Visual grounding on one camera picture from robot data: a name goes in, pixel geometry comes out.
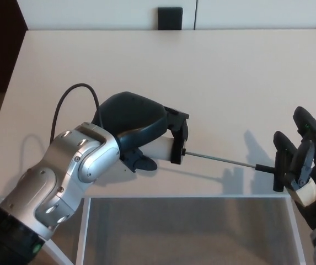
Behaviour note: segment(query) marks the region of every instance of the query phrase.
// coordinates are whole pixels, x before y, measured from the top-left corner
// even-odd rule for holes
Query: silver robot arm segment
[[[119,158],[110,133],[83,123],[54,139],[0,207],[48,240],[74,214],[89,186]]]

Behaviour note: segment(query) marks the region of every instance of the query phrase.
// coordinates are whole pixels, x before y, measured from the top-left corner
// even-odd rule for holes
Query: floor
[[[0,107],[3,94],[0,94]],[[95,199],[84,264],[295,265],[283,199]],[[82,205],[54,242],[75,262]],[[310,229],[296,211],[307,264]],[[55,264],[40,251],[32,264]]]

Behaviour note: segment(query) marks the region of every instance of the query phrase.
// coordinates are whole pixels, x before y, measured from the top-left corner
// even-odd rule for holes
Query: cabinet door
[[[198,0],[196,29],[316,28],[316,0]]]
[[[156,29],[157,7],[183,7],[193,29],[196,0],[18,0],[29,29]]]

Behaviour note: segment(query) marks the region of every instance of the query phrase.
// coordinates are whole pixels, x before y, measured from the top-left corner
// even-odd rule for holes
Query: black cable
[[[72,87],[70,87],[68,90],[66,90],[64,92],[64,94],[62,95],[62,97],[60,98],[60,100],[57,103],[55,114],[53,115],[53,120],[52,120],[50,144],[52,143],[52,141],[53,141],[53,139],[55,137],[55,128],[56,128],[56,123],[57,123],[57,117],[58,117],[58,113],[60,112],[61,105],[62,105],[64,99],[67,97],[67,95],[72,90],[74,90],[75,88],[78,88],[78,87],[86,87],[92,93],[94,101],[95,101],[95,107],[97,108],[97,115],[99,117],[99,126],[103,128],[103,120],[101,119],[100,104],[99,104],[99,101],[98,101],[98,96],[95,93],[94,89],[88,84],[84,84],[84,83],[74,84]]]

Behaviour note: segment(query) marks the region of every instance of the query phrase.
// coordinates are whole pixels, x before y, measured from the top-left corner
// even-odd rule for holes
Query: green light
[[[39,251],[40,249],[41,249],[41,245],[40,245],[40,244],[36,245],[36,246],[33,248],[33,253],[34,253],[34,254],[38,253],[38,251]]]

